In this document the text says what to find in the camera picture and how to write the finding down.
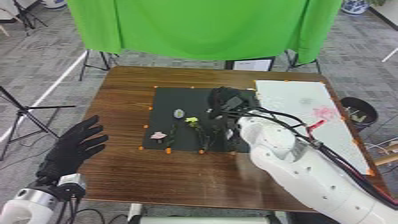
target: wall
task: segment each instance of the wall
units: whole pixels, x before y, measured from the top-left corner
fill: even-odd
[[[391,0],[384,6],[373,8],[398,26],[398,0]]]
[[[37,0],[18,0],[23,7],[28,7]],[[12,0],[0,0],[0,8],[7,9],[14,15],[18,15],[16,6]],[[0,10],[0,20],[11,20],[9,13]]]

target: white paper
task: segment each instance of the white paper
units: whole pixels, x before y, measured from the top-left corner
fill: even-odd
[[[359,172],[366,174],[369,166],[361,149],[353,143],[353,137],[341,120],[325,84],[320,82],[257,80],[256,86],[261,107],[291,114],[309,125],[325,120],[325,124],[313,131],[313,136],[343,156]],[[291,119],[281,116],[277,118],[286,123],[297,124]]]
[[[233,70],[240,71],[268,71],[270,70],[270,59],[234,61]]]

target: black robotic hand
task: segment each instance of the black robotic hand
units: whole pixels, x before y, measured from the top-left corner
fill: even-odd
[[[208,96],[210,119],[215,119],[224,112],[236,112],[245,108],[256,107],[254,98],[247,91],[220,87],[211,90]]]
[[[58,181],[64,175],[76,173],[83,161],[105,149],[106,135],[85,140],[103,131],[103,126],[94,126],[98,120],[98,116],[90,117],[60,136],[35,173],[39,178]]]

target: red marking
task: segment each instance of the red marking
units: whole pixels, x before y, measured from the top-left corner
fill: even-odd
[[[311,126],[307,127],[307,131],[309,131],[309,133],[313,132],[313,130],[314,130],[325,123],[327,123],[327,121],[325,121],[325,120],[320,120],[320,121],[314,123],[314,125],[311,125]]]
[[[337,110],[334,108],[321,107],[314,109],[316,118],[330,121],[336,115],[337,115]]]

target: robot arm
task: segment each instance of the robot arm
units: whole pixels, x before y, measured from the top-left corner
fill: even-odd
[[[259,111],[250,113],[268,116]],[[339,223],[396,223],[398,211],[362,191],[345,171],[291,131],[259,117],[241,117],[238,125],[252,163],[302,204]]]
[[[259,108],[231,88],[213,89],[208,102],[210,118],[234,120],[252,163],[302,204],[343,224],[396,223],[396,202],[375,189],[343,157],[313,139],[311,127],[300,119]],[[298,122],[307,137],[275,116]]]
[[[0,224],[26,220],[28,224],[46,224],[58,202],[71,203],[73,198],[80,202],[85,181],[76,171],[85,159],[105,149],[103,142],[108,140],[106,135],[87,140],[103,131],[101,126],[92,127],[98,120],[94,116],[60,136],[35,173],[37,180],[5,203]]]

